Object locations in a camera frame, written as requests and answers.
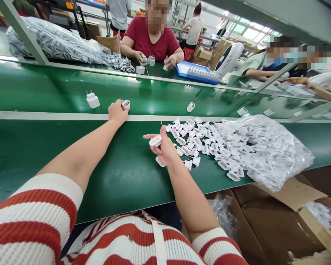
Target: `white fan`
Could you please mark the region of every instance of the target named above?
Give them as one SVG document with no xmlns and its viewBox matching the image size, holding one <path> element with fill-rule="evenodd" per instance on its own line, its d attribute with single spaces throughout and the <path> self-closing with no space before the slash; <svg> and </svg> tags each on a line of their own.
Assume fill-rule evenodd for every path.
<svg viewBox="0 0 331 265">
<path fill-rule="evenodd" d="M 239 60 L 243 50 L 244 45 L 241 42 L 233 43 L 220 58 L 216 65 L 215 72 L 220 76 L 221 83 L 228 84 L 224 75 L 239 69 L 244 64 L 244 61 Z"/>
</svg>

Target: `blue plastic tray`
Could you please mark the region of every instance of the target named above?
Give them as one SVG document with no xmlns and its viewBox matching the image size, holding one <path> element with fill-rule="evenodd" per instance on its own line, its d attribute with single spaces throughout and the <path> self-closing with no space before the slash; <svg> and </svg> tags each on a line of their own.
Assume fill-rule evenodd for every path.
<svg viewBox="0 0 331 265">
<path fill-rule="evenodd" d="M 189 62 L 186 62 L 186 61 L 182 61 L 180 64 L 185 64 L 187 66 L 194 66 L 194 67 L 197 67 L 197 68 L 200 68 L 200 69 L 205 69 L 205 71 L 210 72 L 210 69 L 208 69 L 208 67 L 201 66 L 199 64 L 189 63 Z M 201 81 L 201 82 L 204 82 L 204 83 L 209 83 L 209 84 L 214 84 L 214 85 L 218 84 L 218 81 L 216 81 L 216 80 L 211 80 L 211 79 L 204 78 L 204 77 L 198 77 L 198 76 L 195 76 L 195 75 L 189 75 L 187 73 L 182 73 L 181 70 L 179 69 L 178 64 L 175 65 L 175 68 L 177 69 L 178 76 L 198 80 L 198 81 Z"/>
</svg>

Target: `blue tray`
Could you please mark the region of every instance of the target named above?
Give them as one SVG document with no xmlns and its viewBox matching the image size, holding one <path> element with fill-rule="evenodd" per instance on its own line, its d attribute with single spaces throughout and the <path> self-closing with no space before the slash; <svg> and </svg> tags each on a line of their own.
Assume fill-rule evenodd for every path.
<svg viewBox="0 0 331 265">
<path fill-rule="evenodd" d="M 90 4 L 93 4 L 95 6 L 98 6 L 98 7 L 104 7 L 104 8 L 106 7 L 106 4 L 101 4 L 101 3 L 95 2 L 93 0 L 87 0 L 87 2 L 89 2 Z"/>
<path fill-rule="evenodd" d="M 194 63 L 190 63 L 190 62 L 186 62 L 186 61 L 182 61 L 179 64 L 183 64 L 184 66 L 187 66 L 187 67 L 194 66 L 194 67 L 197 67 L 197 68 L 200 68 L 200 69 L 205 69 L 205 71 L 210 72 L 210 69 L 208 69 L 208 67 L 201 66 L 199 64 L 194 64 Z M 201 82 L 204 82 L 204 83 L 209 83 L 209 84 L 214 84 L 214 85 L 217 85 L 218 84 L 218 81 L 216 81 L 216 80 L 211 80 L 211 79 L 204 78 L 204 77 L 198 77 L 198 76 L 195 76 L 195 75 L 189 75 L 189 74 L 187 74 L 185 72 L 181 72 L 181 69 L 179 69 L 179 66 L 178 66 L 179 64 L 176 64 L 175 65 L 175 68 L 177 70 L 178 76 L 189 78 L 189 79 L 198 80 L 198 81 L 201 81 Z"/>
</svg>

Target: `clear plastic bag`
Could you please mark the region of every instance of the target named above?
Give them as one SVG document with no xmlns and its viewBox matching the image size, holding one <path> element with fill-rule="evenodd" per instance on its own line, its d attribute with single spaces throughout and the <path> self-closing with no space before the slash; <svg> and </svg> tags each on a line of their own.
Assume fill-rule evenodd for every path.
<svg viewBox="0 0 331 265">
<path fill-rule="evenodd" d="M 216 197 L 213 200 L 209 200 L 209 203 L 227 236 L 238 243 L 236 239 L 238 221 L 228 210 L 228 206 L 232 203 L 232 200 L 232 197 L 223 197 L 222 194 L 217 192 Z"/>
<path fill-rule="evenodd" d="M 331 208 L 319 202 L 308 202 L 305 207 L 312 212 L 315 218 L 331 232 Z"/>
<path fill-rule="evenodd" d="M 272 192 L 314 162 L 314 155 L 283 125 L 264 115 L 215 123 L 231 146 L 241 146 L 237 158 L 247 175 Z"/>
<path fill-rule="evenodd" d="M 95 40 L 84 40 L 67 29 L 34 17 L 21 17 L 49 59 L 110 65 L 110 50 Z M 10 52 L 16 57 L 33 57 L 12 27 L 6 31 Z"/>
</svg>

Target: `striped shirt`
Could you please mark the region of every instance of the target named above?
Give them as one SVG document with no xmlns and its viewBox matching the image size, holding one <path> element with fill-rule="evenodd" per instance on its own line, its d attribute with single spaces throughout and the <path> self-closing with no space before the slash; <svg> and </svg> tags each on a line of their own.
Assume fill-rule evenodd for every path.
<svg viewBox="0 0 331 265">
<path fill-rule="evenodd" d="M 76 222 L 81 188 L 43 174 L 0 204 L 0 264 L 247 264 L 222 228 L 191 244 L 178 230 L 145 214 L 124 214 L 89 225 L 59 260 Z"/>
</svg>

